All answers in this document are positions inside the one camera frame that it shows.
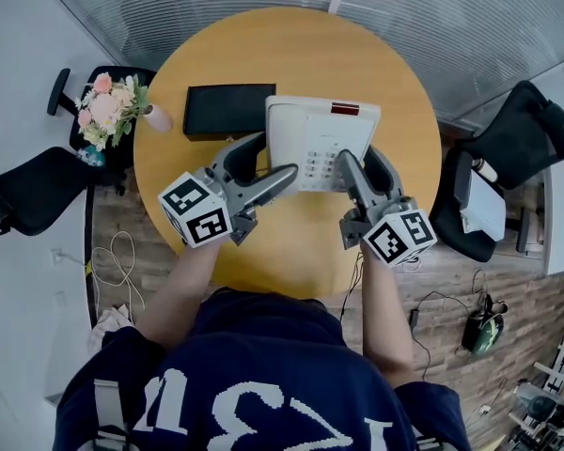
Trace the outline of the white bottle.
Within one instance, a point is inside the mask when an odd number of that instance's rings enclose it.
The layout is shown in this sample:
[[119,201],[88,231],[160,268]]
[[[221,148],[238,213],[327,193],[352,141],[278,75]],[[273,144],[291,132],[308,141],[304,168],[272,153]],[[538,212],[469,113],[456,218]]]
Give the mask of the white bottle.
[[498,179],[497,173],[493,167],[482,158],[477,158],[472,161],[472,169],[489,182],[496,182]]

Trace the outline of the person's left forearm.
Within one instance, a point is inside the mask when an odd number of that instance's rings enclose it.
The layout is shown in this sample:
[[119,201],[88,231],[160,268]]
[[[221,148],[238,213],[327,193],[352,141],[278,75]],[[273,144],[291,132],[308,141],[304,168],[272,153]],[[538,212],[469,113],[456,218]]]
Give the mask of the person's left forearm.
[[134,326],[141,335],[166,350],[176,348],[186,339],[207,295],[216,260],[226,241],[227,237],[223,237],[184,250],[164,285],[135,319]]

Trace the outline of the pink and white flower bouquet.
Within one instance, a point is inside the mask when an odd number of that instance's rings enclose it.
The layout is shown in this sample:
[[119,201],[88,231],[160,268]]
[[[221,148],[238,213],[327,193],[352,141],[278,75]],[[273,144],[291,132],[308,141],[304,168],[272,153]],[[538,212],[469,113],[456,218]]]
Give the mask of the pink and white flower bouquet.
[[148,87],[138,74],[116,81],[109,72],[100,73],[87,85],[88,92],[74,101],[79,133],[98,151],[116,147],[132,131],[132,121],[149,108]]

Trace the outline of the white desk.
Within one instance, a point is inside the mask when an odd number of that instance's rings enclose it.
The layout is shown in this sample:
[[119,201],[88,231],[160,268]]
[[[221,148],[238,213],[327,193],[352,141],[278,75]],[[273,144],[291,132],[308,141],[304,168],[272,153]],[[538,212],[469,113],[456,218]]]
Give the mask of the white desk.
[[544,266],[564,272],[564,161],[544,171]]

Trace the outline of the checked cloth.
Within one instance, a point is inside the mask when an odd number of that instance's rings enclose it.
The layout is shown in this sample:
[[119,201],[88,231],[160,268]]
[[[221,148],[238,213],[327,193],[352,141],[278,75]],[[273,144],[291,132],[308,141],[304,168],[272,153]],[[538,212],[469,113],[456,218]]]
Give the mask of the checked cloth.
[[107,333],[116,332],[124,327],[133,327],[131,312],[127,304],[103,310],[88,335],[88,356],[92,357],[102,349],[102,341]]

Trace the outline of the green and black helmet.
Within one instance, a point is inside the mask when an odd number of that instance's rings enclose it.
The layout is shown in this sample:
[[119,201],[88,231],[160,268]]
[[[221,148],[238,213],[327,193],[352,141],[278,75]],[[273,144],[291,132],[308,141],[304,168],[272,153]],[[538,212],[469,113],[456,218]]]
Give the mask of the green and black helmet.
[[495,345],[503,329],[501,313],[474,312],[466,321],[462,348],[474,356],[483,355]]

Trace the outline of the white telephone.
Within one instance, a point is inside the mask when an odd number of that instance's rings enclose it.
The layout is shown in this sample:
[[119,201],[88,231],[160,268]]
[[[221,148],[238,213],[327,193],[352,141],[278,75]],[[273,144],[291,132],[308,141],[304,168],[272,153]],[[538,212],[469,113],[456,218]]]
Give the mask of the white telephone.
[[297,177],[283,195],[343,193],[336,160],[343,150],[364,157],[381,118],[378,105],[320,98],[270,96],[266,138],[271,168],[293,163]]

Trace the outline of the person's navy printed shirt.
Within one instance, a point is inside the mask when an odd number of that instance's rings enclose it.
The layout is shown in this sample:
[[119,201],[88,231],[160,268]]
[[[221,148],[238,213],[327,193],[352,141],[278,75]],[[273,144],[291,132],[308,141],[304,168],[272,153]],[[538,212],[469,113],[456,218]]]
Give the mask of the person's navy printed shirt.
[[107,334],[57,407],[54,451],[471,451],[458,395],[391,387],[321,305],[223,290],[173,350]]

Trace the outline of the black rectangular box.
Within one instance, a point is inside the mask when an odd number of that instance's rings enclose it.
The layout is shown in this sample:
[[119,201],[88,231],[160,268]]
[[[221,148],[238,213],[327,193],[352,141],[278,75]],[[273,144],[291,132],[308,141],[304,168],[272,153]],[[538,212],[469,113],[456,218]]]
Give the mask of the black rectangular box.
[[189,86],[183,134],[190,141],[233,140],[266,130],[266,99],[276,84]]

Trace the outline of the person's right forearm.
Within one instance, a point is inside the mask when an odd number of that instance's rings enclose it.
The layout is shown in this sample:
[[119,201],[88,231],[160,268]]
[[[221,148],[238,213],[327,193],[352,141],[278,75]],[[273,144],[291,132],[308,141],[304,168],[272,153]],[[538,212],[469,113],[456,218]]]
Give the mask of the person's right forearm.
[[394,272],[365,244],[361,251],[363,355],[397,388],[417,380],[411,330]]

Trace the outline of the black office chair with headrest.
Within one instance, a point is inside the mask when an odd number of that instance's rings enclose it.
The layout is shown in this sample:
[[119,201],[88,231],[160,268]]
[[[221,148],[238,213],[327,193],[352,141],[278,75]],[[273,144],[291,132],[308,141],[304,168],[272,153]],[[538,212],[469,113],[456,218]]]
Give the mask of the black office chair with headrest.
[[[140,82],[149,87],[156,73],[138,67],[101,66],[94,69],[87,85],[103,72],[109,72],[118,81],[126,75],[138,74]],[[116,147],[108,146],[102,153],[105,167],[93,167],[77,158],[77,150],[90,144],[78,132],[76,99],[65,92],[71,71],[61,70],[51,91],[47,113],[54,116],[58,109],[73,115],[69,148],[53,147],[31,160],[0,175],[0,236],[16,230],[33,237],[47,230],[77,198],[89,187],[112,186],[124,194],[126,172],[133,166],[133,138],[137,119],[132,121],[132,131],[123,135]]]

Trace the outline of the grey device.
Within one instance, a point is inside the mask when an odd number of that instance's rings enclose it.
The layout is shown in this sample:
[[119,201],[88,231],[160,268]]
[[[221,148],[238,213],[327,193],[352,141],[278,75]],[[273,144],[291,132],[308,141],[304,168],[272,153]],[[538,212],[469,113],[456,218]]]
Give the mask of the grey device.
[[526,415],[539,425],[564,437],[564,398],[527,381],[518,381],[513,394],[525,406]]

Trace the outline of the teal item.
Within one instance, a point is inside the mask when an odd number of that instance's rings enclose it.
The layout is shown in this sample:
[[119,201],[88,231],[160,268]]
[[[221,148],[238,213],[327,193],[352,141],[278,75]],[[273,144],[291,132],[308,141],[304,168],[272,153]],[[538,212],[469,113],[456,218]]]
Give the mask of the teal item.
[[105,167],[105,156],[94,145],[78,149],[77,158],[89,166]]

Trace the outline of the black mesh office chair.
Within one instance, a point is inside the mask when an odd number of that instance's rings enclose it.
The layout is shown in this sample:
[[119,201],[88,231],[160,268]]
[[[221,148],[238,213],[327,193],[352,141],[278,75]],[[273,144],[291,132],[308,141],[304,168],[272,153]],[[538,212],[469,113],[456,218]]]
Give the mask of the black mesh office chair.
[[[441,241],[454,251],[477,262],[487,262],[499,241],[481,231],[466,234],[460,215],[472,161],[477,158],[487,161],[496,171],[496,182],[485,180],[504,199],[506,190],[514,190],[551,165],[564,161],[564,110],[546,99],[532,83],[522,81],[511,90],[481,134],[458,138],[448,150],[430,213],[431,225]],[[526,208],[520,210],[518,218],[506,214],[505,232],[516,232],[516,249],[520,253],[525,251],[531,217]]]

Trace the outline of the pink vase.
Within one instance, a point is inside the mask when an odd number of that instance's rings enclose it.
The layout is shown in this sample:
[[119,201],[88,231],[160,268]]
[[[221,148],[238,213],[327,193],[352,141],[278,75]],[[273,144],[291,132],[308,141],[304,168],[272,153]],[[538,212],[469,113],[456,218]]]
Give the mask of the pink vase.
[[169,132],[173,125],[171,116],[155,104],[149,104],[144,109],[143,117],[150,127],[157,132]]

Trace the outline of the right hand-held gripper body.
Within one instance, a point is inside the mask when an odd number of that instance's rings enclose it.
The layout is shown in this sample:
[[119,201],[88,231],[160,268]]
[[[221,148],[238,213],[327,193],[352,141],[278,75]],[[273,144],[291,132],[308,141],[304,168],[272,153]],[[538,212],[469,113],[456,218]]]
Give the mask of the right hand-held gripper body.
[[355,206],[339,226],[345,249],[364,243],[388,268],[418,257],[437,243],[426,212],[407,196],[367,208]]

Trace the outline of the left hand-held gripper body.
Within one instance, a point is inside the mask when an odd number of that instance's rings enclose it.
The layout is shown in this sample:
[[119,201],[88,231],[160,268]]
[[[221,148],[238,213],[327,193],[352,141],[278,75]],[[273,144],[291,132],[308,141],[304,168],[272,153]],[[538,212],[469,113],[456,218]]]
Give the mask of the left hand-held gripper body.
[[183,173],[158,194],[166,219],[184,244],[197,248],[224,236],[239,245],[257,226],[254,210],[229,212],[232,192],[225,185],[230,182],[224,167],[212,163]]

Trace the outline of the white flat box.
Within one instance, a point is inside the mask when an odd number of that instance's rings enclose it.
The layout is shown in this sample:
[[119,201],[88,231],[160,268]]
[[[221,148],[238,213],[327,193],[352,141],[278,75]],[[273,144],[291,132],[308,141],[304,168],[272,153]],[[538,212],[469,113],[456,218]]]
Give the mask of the white flat box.
[[504,239],[505,200],[474,170],[470,171],[465,199],[460,204],[460,215],[466,234],[481,231],[493,241]]

